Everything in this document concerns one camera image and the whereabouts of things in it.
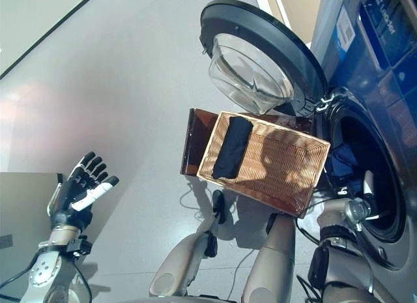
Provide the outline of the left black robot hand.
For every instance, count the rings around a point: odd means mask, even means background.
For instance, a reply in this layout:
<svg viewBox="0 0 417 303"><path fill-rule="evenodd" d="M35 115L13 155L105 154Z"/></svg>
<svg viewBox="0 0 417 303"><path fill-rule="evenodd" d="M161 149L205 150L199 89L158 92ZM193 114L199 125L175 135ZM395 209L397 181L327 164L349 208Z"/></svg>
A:
<svg viewBox="0 0 417 303"><path fill-rule="evenodd" d="M91 223L92 205L119 182L109 176L100 156L90 151L74 166L48 204L50 227L69 225L84 231Z"/></svg>

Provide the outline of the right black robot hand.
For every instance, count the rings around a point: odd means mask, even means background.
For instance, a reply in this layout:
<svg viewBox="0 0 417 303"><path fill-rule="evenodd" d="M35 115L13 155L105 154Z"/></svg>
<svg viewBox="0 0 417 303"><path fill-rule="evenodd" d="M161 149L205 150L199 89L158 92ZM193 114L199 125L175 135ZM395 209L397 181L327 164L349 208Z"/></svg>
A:
<svg viewBox="0 0 417 303"><path fill-rule="evenodd" d="M365 220L378 220L387 217L390 213L387 210L382 211L378 208L375 195L374 174L370 170L367 170L364 174L362 205L366 209Z"/></svg>

